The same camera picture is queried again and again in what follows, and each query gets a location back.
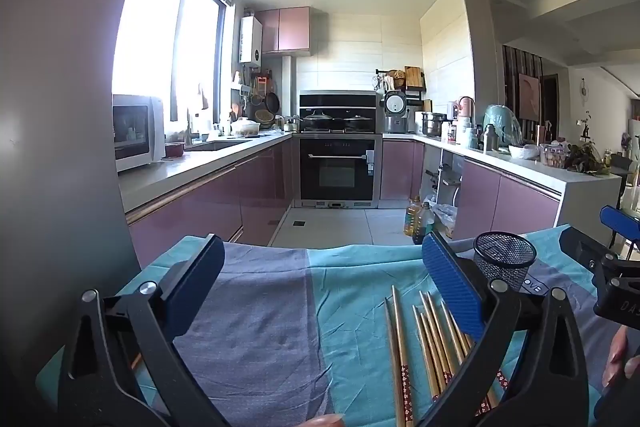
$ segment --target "oven handle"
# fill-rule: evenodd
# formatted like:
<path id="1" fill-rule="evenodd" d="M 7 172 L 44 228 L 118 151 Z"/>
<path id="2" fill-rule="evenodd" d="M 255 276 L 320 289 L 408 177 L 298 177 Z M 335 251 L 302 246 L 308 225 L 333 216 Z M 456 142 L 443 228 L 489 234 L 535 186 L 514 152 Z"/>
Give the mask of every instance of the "oven handle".
<path id="1" fill-rule="evenodd" d="M 310 154 L 308 156 L 309 158 L 314 160 L 324 159 L 324 158 L 338 158 L 340 160 L 366 160 L 367 159 L 366 154 L 363 154 L 362 156 L 316 156 L 315 154 Z"/>

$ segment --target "wooden cutting board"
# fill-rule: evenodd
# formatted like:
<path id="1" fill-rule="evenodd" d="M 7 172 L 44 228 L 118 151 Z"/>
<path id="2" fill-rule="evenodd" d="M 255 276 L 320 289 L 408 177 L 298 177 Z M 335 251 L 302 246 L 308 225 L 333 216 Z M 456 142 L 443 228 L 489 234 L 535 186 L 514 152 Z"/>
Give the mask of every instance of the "wooden cutting board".
<path id="1" fill-rule="evenodd" d="M 415 68 L 414 66 L 405 66 L 404 74 L 406 75 L 406 87 L 418 87 L 420 89 L 424 87 L 424 84 L 422 83 L 422 77 L 420 76 L 420 68 Z"/>

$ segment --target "countertop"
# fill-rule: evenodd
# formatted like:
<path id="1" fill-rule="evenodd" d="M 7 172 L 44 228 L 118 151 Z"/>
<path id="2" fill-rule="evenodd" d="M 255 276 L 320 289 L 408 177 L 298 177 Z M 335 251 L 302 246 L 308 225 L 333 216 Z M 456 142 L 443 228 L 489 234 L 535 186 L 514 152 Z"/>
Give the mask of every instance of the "countertop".
<path id="1" fill-rule="evenodd" d="M 250 138 L 244 143 L 219 151 L 185 151 L 181 158 L 168 158 L 158 163 L 120 172 L 118 181 L 124 211 L 129 212 L 171 190 L 283 142 L 291 138 L 292 134 L 270 132 L 265 136 Z M 218 140 L 228 139 L 216 137 L 208 141 Z"/>
<path id="2" fill-rule="evenodd" d="M 612 174 L 604 174 L 602 176 L 589 176 L 588 174 L 580 174 L 579 172 L 570 172 L 564 169 L 556 169 L 553 167 L 547 167 L 538 160 L 517 160 L 512 158 L 508 154 L 502 154 L 498 152 L 490 152 L 484 154 L 482 151 L 475 149 L 466 149 L 460 145 L 453 145 L 446 142 L 441 142 L 438 139 L 429 138 L 427 136 L 421 136 L 418 134 L 383 134 L 383 139 L 398 139 L 398 140 L 414 140 L 428 145 L 444 149 L 465 158 L 475 160 L 480 163 L 485 163 L 496 169 L 500 169 L 505 172 L 515 174 L 520 178 L 524 178 L 528 181 L 537 183 L 543 187 L 551 188 L 563 194 L 568 184 L 576 183 L 593 183 L 602 180 L 610 180 L 611 178 L 617 178 Z"/>

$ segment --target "kitchen sink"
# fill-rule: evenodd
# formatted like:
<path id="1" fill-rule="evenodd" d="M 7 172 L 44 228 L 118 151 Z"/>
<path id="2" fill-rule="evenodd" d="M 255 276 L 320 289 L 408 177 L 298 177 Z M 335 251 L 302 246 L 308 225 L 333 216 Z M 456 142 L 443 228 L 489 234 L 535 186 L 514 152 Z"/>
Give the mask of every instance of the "kitchen sink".
<path id="1" fill-rule="evenodd" d="M 190 147 L 185 147 L 186 151 L 219 151 L 221 149 L 226 149 L 227 147 L 233 147 L 234 145 L 238 145 L 241 143 L 246 143 L 247 140 L 225 140 L 225 141 L 211 141 L 206 143 L 200 143 L 197 145 L 191 145 Z"/>

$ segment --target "mesh pen holder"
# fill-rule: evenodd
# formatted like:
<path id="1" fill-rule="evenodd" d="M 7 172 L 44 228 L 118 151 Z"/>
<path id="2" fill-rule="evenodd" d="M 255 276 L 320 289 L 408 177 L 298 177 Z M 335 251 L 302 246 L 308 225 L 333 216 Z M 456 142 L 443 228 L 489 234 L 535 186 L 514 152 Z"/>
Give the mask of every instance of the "mesh pen holder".
<path id="1" fill-rule="evenodd" d="M 536 256 L 536 248 L 514 233 L 484 232 L 474 240 L 474 262 L 487 280 L 502 279 L 515 291 Z"/>

